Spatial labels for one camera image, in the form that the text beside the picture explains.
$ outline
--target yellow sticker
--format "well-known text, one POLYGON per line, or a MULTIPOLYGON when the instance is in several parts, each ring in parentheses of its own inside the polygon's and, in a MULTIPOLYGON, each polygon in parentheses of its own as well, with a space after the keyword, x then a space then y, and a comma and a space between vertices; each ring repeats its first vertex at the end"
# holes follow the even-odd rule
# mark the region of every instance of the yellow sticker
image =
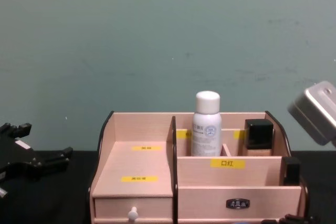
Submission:
POLYGON ((216 168, 231 168, 231 169, 244 169, 245 160, 243 159, 222 159, 222 158, 212 158, 211 167, 216 168))
POLYGON ((233 137, 234 137, 234 139, 244 139, 245 131, 244 130, 234 131, 233 132, 233 137))
POLYGON ((157 176, 125 176, 121 177, 121 182, 155 182, 157 176))
POLYGON ((176 138, 191 138, 191 130, 176 130, 176 138))
POLYGON ((160 151, 161 146, 133 146, 132 151, 160 151))

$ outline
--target spray bottle cap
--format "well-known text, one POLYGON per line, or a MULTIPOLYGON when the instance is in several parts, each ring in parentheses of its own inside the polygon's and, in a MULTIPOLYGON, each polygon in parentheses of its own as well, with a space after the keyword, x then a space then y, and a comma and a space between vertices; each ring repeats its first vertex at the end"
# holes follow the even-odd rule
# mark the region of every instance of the spray bottle cap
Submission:
POLYGON ((217 114, 221 97, 214 91, 201 91, 196 94, 196 113, 217 114))

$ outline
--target silver metal object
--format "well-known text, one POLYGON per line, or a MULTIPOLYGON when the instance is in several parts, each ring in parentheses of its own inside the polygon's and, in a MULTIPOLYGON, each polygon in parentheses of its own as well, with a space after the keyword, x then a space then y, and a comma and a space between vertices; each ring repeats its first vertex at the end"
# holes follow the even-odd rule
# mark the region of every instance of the silver metal object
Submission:
POLYGON ((289 113, 320 145, 336 146, 336 88, 327 81, 311 86, 288 108, 289 113))

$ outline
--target white knob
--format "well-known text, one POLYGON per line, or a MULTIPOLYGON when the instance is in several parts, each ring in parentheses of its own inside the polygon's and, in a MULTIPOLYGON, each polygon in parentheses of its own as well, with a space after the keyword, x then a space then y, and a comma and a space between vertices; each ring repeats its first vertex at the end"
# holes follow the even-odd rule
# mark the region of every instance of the white knob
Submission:
POLYGON ((138 212, 136 211, 136 207, 132 207, 131 211, 128 212, 128 218, 130 220, 136 220, 138 218, 138 212))

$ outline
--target black cap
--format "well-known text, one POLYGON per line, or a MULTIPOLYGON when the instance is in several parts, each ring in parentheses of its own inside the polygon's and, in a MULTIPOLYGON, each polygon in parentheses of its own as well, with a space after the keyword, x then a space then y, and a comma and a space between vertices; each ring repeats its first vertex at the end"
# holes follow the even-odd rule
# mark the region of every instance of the black cap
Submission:
POLYGON ((248 150, 272 149, 273 124, 267 119, 245 120, 245 147, 248 150))

